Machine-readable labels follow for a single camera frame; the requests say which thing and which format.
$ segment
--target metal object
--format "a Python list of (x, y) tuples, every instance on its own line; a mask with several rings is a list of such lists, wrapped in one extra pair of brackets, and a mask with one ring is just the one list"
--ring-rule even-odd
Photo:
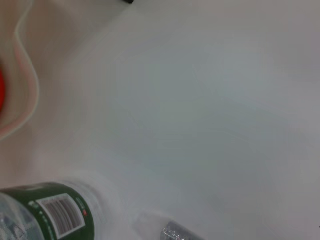
[(191, 233), (183, 226), (171, 221), (162, 230), (160, 240), (204, 240), (194, 233)]

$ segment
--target white bowl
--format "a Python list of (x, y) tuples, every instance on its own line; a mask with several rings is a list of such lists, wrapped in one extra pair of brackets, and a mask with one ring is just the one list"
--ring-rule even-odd
[(0, 67), (6, 89), (0, 141), (31, 118), (39, 101), (38, 76), (24, 47), (24, 25), (32, 5), (33, 0), (0, 1)]

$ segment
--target clear plastic bottle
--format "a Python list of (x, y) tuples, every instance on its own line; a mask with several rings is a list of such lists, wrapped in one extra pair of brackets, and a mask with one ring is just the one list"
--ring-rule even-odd
[(0, 190), (0, 240), (105, 240), (113, 211), (97, 174)]

